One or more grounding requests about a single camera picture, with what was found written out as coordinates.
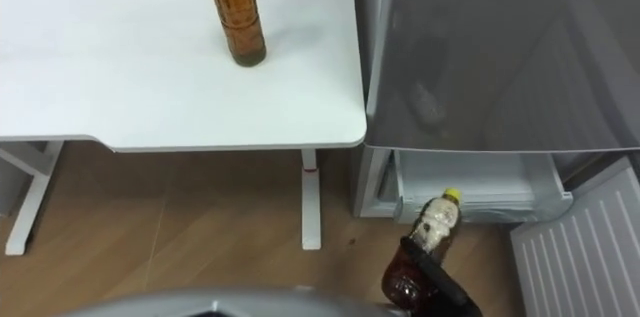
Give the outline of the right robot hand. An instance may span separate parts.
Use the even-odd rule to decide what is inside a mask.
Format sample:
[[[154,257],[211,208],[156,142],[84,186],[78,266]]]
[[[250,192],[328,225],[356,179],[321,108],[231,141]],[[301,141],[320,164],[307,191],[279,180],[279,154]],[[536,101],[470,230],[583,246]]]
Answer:
[[[408,262],[401,268],[410,282],[409,315],[423,317],[482,317],[469,294],[409,237],[400,249]]]

